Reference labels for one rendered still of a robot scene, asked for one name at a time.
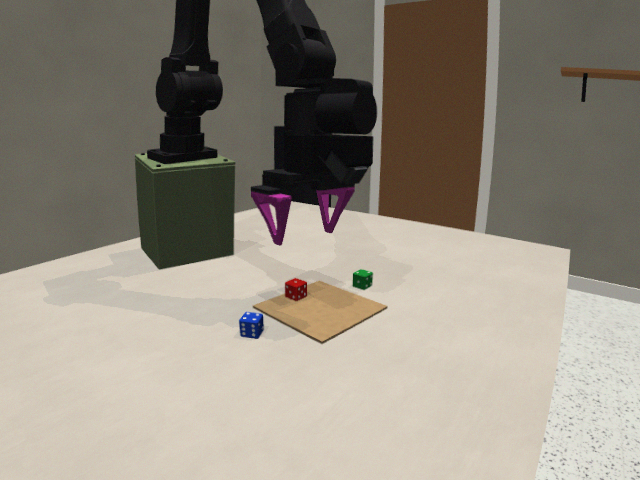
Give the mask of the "blue die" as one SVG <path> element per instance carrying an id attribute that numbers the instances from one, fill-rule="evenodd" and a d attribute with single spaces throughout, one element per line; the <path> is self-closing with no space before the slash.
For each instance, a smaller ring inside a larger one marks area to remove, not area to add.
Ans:
<path id="1" fill-rule="evenodd" d="M 258 339 L 264 330 L 263 314 L 245 312 L 239 320 L 240 336 Z"/>

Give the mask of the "green die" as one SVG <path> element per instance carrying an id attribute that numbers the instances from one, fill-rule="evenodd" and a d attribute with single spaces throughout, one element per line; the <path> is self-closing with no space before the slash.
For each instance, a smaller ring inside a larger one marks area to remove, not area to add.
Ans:
<path id="1" fill-rule="evenodd" d="M 353 273 L 353 287 L 365 290 L 372 286 L 373 272 L 360 269 Z"/>

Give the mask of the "tan flat mat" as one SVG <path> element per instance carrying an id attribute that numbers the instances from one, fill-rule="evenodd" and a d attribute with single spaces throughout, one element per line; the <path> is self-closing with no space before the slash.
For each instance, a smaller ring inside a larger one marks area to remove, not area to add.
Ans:
<path id="1" fill-rule="evenodd" d="M 388 306 L 322 281 L 307 285 L 307 296 L 295 301 L 285 294 L 253 308 L 323 344 Z"/>

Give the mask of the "red die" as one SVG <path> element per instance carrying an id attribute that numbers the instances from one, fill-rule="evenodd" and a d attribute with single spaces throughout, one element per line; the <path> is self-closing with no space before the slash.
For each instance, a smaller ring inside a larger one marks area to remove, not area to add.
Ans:
<path id="1" fill-rule="evenodd" d="M 298 301 L 307 296 L 307 282 L 294 278 L 285 282 L 285 297 Z"/>

